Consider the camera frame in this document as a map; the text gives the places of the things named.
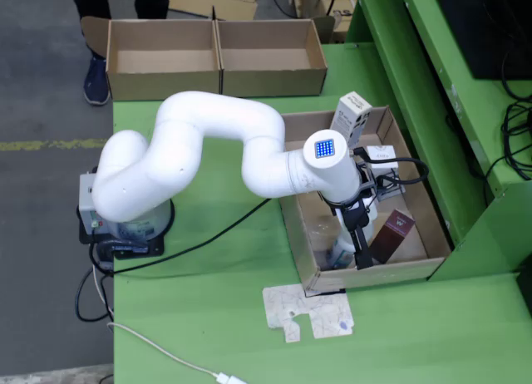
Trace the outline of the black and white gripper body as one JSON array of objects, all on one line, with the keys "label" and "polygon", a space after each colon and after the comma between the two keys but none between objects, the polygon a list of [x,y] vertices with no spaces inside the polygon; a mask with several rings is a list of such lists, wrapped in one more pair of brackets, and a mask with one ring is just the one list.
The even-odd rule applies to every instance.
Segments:
[{"label": "black and white gripper body", "polygon": [[342,203],[330,203],[332,213],[339,218],[341,226],[350,232],[369,227],[377,219],[377,197],[362,194]]}]

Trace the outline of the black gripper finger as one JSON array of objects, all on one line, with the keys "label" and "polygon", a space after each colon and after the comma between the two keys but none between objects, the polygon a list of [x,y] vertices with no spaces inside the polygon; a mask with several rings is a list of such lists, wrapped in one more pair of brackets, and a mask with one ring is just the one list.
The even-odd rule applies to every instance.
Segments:
[{"label": "black gripper finger", "polygon": [[367,246],[367,241],[362,228],[351,232],[352,242],[355,247],[354,259],[358,270],[373,266],[372,256]]}]

